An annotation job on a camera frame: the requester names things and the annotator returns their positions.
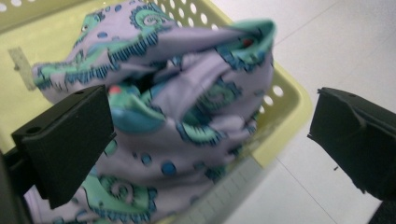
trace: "white floor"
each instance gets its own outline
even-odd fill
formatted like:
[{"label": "white floor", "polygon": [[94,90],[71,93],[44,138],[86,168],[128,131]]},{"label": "white floor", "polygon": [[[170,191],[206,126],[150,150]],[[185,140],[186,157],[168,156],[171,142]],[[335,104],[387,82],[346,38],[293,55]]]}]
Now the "white floor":
[{"label": "white floor", "polygon": [[[307,89],[314,105],[317,89],[332,87],[396,112],[396,1],[212,1],[234,21],[276,22],[276,60]],[[306,137],[310,122],[225,223],[370,220],[380,201],[362,194],[341,169],[334,171],[337,164]]]}]

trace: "basket hole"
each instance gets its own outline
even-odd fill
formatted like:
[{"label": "basket hole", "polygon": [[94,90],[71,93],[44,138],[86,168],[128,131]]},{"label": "basket hole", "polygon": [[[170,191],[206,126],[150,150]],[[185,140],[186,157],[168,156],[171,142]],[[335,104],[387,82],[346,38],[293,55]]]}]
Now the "basket hole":
[{"label": "basket hole", "polygon": [[212,30],[218,30],[219,27],[216,24],[212,24]]},{"label": "basket hole", "polygon": [[204,24],[207,24],[207,16],[206,16],[204,13],[201,13],[201,21],[202,21]]},{"label": "basket hole", "polygon": [[0,12],[5,12],[7,11],[7,6],[4,5],[3,3],[0,3]]},{"label": "basket hole", "polygon": [[174,0],[170,0],[169,3],[170,3],[170,5],[171,5],[171,8],[175,8],[175,2],[174,2]]},{"label": "basket hole", "polygon": [[163,12],[166,12],[166,7],[164,4],[161,4],[161,9],[163,10]]},{"label": "basket hole", "polygon": [[284,94],[282,88],[280,88],[279,86],[274,86],[274,87],[273,87],[273,91],[274,91],[274,94],[275,94],[276,96],[279,96],[279,97],[282,97],[283,94]]},{"label": "basket hole", "polygon": [[269,96],[264,96],[264,102],[266,103],[266,104],[268,104],[268,105],[273,105],[274,104],[274,101],[273,101],[273,99],[271,98],[271,97],[269,97]]},{"label": "basket hole", "polygon": [[259,112],[260,112],[261,114],[265,113],[264,106],[260,106]]},{"label": "basket hole", "polygon": [[40,130],[41,130],[40,127],[33,127],[33,128],[26,130],[26,133],[38,133]]},{"label": "basket hole", "polygon": [[178,9],[178,15],[180,15],[181,18],[184,18],[184,11],[182,8]]},{"label": "basket hole", "polygon": [[11,4],[14,7],[20,7],[22,5],[22,1],[21,0],[11,0]]},{"label": "basket hole", "polygon": [[196,14],[196,13],[197,13],[197,7],[195,6],[194,3],[191,3],[191,4],[190,4],[190,9],[191,9],[191,12],[192,12],[193,14]]},{"label": "basket hole", "polygon": [[192,18],[189,17],[189,26],[193,27],[194,26],[194,21],[192,20]]}]

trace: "laundry basket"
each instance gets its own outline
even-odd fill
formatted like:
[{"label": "laundry basket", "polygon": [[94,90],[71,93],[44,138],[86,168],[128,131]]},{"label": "laundry basket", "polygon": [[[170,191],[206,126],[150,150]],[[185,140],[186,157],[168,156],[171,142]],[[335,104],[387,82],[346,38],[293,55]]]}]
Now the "laundry basket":
[{"label": "laundry basket", "polygon": [[[0,0],[0,148],[14,144],[10,134],[50,107],[39,90],[26,88],[23,62],[61,61],[78,36],[85,15],[120,0]],[[209,0],[153,0],[183,26],[218,29],[230,23]],[[23,54],[9,49],[20,48]],[[261,173],[308,120],[312,105],[306,91],[275,64],[272,89],[263,97],[257,133],[245,143],[238,163],[186,213],[160,223],[213,223],[247,183]]]}]

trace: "garment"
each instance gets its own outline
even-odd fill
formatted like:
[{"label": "garment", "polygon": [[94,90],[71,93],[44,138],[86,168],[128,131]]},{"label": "garment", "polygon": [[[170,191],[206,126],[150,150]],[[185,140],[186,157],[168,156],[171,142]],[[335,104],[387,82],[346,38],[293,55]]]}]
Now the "garment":
[{"label": "garment", "polygon": [[184,28],[152,3],[87,15],[61,63],[34,66],[57,103],[105,84],[117,133],[68,204],[26,194],[35,222],[150,222],[186,210],[220,180],[256,130],[271,85],[271,21]]}]

